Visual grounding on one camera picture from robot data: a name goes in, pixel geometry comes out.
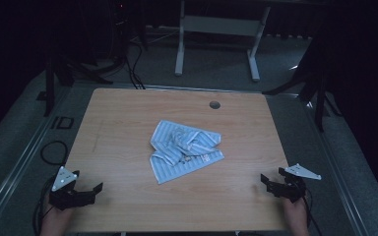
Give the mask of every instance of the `crumpled cloth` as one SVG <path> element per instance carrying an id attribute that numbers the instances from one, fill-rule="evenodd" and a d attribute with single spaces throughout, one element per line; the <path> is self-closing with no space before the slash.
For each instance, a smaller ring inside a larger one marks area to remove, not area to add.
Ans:
<path id="1" fill-rule="evenodd" d="M 223 159 L 221 134 L 161 120 L 153 133 L 150 162 L 159 184 Z"/>

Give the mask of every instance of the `white desk leg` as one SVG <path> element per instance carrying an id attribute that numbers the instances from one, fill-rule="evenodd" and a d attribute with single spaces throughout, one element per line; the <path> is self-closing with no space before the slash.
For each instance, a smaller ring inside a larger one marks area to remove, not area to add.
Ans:
<path id="1" fill-rule="evenodd" d="M 183 37 L 185 34 L 185 1 L 180 1 L 180 27 L 179 27 L 179 47 L 177 49 L 176 68 L 174 69 L 174 75 L 181 76 L 183 73 L 183 58 L 185 56 L 185 44 L 183 43 Z"/>
<path id="2" fill-rule="evenodd" d="M 260 39 L 262 38 L 263 31 L 265 29 L 266 20 L 269 16 L 270 7 L 265 8 L 265 11 L 263 13 L 262 20 L 260 21 L 260 24 L 257 28 L 257 34 L 254 40 L 253 48 L 247 50 L 247 57 L 248 57 L 248 63 L 250 64 L 250 71 L 251 71 L 251 77 L 253 81 L 260 81 L 259 76 L 259 69 L 257 68 L 257 62 L 256 62 L 256 52 L 257 48 L 259 47 Z"/>

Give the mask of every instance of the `person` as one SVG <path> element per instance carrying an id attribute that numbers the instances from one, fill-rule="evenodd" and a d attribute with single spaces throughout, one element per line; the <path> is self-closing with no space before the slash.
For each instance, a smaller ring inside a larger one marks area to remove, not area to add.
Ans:
<path id="1" fill-rule="evenodd" d="M 289 199 L 281 199 L 284 220 L 292 236 L 309 236 L 305 201 L 299 199 L 295 203 L 292 203 Z M 60 210 L 47 205 L 47 214 L 42 220 L 40 236 L 62 236 L 66 232 L 73 214 L 73 208 Z"/>

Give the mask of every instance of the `tabletop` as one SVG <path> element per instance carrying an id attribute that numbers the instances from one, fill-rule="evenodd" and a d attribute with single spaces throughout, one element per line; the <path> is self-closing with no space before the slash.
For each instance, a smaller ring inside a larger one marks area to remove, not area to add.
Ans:
<path id="1" fill-rule="evenodd" d="M 160 120 L 220 133 L 224 159 L 159 185 L 150 139 Z M 281 200 L 260 174 L 277 180 L 286 166 L 260 93 L 98 88 L 66 167 L 81 171 L 76 190 L 103 190 L 76 210 L 70 231 L 284 230 Z"/>

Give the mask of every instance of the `white triangular bracket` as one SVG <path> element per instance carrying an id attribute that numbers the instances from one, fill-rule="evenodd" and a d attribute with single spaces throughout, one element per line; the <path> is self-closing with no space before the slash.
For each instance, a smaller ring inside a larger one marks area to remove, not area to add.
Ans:
<path id="1" fill-rule="evenodd" d="M 55 192 L 78 179 L 78 175 L 70 172 L 64 166 L 60 166 L 51 191 Z"/>
<path id="2" fill-rule="evenodd" d="M 322 177 L 321 175 L 317 175 L 313 173 L 312 171 L 307 170 L 306 168 L 300 166 L 299 164 L 295 164 L 291 167 L 287 167 L 284 169 L 287 173 L 290 173 L 295 176 L 300 176 L 300 177 L 305 177 L 305 178 L 310 178 L 310 179 L 316 179 L 316 180 L 321 180 Z"/>

